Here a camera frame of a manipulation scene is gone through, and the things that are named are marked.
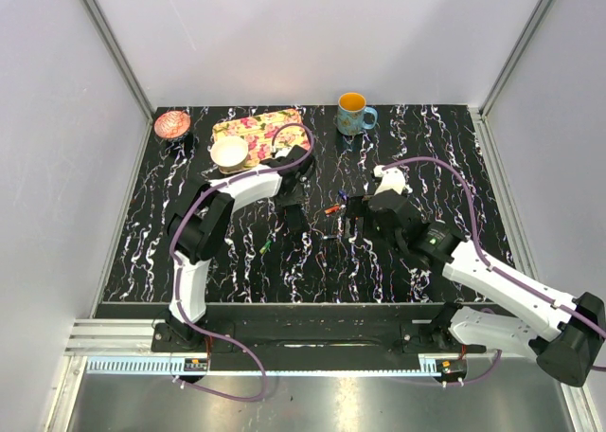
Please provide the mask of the green battery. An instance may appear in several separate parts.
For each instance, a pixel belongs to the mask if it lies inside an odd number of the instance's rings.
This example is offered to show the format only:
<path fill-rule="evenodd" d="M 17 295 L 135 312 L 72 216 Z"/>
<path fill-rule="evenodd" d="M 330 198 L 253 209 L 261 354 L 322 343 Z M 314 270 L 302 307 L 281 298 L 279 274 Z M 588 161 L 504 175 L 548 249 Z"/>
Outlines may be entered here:
<path fill-rule="evenodd" d="M 266 252 L 269 250 L 270 246 L 271 246 L 271 241 L 267 241 L 267 242 L 266 242 L 266 243 L 263 245 L 263 247 L 262 247 L 262 248 L 259 250 L 259 253 L 260 253 L 261 255 L 265 254 L 265 253 L 266 253 Z"/>

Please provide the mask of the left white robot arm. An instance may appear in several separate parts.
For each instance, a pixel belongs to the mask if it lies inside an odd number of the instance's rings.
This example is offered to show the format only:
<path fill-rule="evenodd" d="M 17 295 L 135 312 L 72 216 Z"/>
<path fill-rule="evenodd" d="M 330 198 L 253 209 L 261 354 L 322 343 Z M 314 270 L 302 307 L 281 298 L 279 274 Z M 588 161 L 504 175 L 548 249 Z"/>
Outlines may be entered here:
<path fill-rule="evenodd" d="M 167 208 L 166 230 L 174 280 L 169 312 L 179 321 L 172 341 L 197 351 L 205 341 L 205 290 L 211 260 L 220 251 L 234 212 L 265 199 L 288 198 L 308 175 L 313 156 L 298 145 L 230 177 L 188 179 Z"/>

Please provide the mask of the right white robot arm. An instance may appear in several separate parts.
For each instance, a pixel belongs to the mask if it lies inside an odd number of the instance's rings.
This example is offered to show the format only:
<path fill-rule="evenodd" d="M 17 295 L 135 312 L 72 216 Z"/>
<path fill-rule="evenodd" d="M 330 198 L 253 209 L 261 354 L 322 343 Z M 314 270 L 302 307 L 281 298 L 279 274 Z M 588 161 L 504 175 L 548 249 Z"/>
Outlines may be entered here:
<path fill-rule="evenodd" d="M 548 287 L 476 248 L 454 227 L 426 221 L 393 189 L 350 197 L 346 215 L 363 234 L 508 311 L 491 315 L 450 304 L 434 319 L 432 344 L 443 352 L 482 346 L 523 356 L 571 387 L 582 387 L 605 342 L 605 303 Z"/>

